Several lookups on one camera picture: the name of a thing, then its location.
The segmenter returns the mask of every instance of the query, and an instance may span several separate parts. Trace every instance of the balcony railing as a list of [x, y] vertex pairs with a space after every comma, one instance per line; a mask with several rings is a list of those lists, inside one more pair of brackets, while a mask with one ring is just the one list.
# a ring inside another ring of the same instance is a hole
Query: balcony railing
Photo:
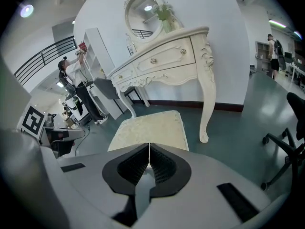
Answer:
[[152, 31], [143, 31], [143, 30], [136, 30], [133, 29], [133, 33], [140, 38], [146, 38], [146, 37], [150, 37], [153, 32]]
[[15, 77], [17, 80], [24, 85], [34, 74], [45, 67], [48, 63], [54, 59], [62, 56], [63, 54], [76, 50], [77, 45], [74, 40], [74, 36], [62, 39], [39, 53], [35, 54], [29, 60], [27, 60], [23, 66], [21, 66], [16, 72]]

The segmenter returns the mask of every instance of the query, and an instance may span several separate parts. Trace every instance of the white shoe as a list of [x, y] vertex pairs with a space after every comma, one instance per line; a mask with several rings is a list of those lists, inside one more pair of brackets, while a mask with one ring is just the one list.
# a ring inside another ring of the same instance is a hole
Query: white shoe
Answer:
[[108, 120], [108, 115], [106, 115], [102, 120], [99, 120], [100, 125], [103, 124], [106, 120]]

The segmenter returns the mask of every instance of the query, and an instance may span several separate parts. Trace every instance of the white vanity table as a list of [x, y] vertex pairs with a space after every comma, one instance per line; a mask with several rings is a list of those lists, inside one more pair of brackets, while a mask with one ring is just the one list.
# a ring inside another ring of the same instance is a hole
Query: white vanity table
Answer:
[[[204, 106], [200, 123], [200, 141], [208, 142], [206, 127], [212, 115], [216, 100], [216, 85], [213, 74], [213, 56], [207, 41], [208, 27], [184, 29], [172, 14], [169, 21], [174, 31], [165, 33], [161, 24], [150, 37], [139, 38], [131, 29], [129, 10], [137, 0], [127, 0], [125, 20], [128, 36], [137, 51], [120, 67], [112, 70], [107, 78], [112, 80], [119, 98], [136, 117], [135, 111], [124, 97], [129, 87], [137, 87], [141, 98], [148, 107], [143, 88], [153, 81], [168, 85], [181, 85], [197, 78], [203, 90]], [[158, 5], [162, 0], [153, 0]]]

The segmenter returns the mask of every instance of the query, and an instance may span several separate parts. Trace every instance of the flower vase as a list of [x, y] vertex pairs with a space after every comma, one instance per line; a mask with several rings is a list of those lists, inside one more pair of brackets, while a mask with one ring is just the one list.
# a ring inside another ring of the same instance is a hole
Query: flower vase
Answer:
[[165, 30], [165, 33], [170, 33], [172, 29], [172, 25], [168, 22], [168, 20], [162, 21], [163, 29]]

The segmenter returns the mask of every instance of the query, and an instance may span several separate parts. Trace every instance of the black rectangular strip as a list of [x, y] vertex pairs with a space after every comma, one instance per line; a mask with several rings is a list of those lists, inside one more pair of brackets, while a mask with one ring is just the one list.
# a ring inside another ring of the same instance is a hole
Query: black rectangular strip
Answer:
[[259, 211], [231, 183], [223, 183], [217, 188], [242, 222], [256, 216]]
[[70, 166], [63, 166], [63, 167], [61, 167], [61, 169], [63, 172], [69, 172], [69, 171], [77, 170], [77, 169], [80, 169], [83, 167], [86, 167], [86, 166], [82, 163], [77, 163], [77, 164], [70, 165]]

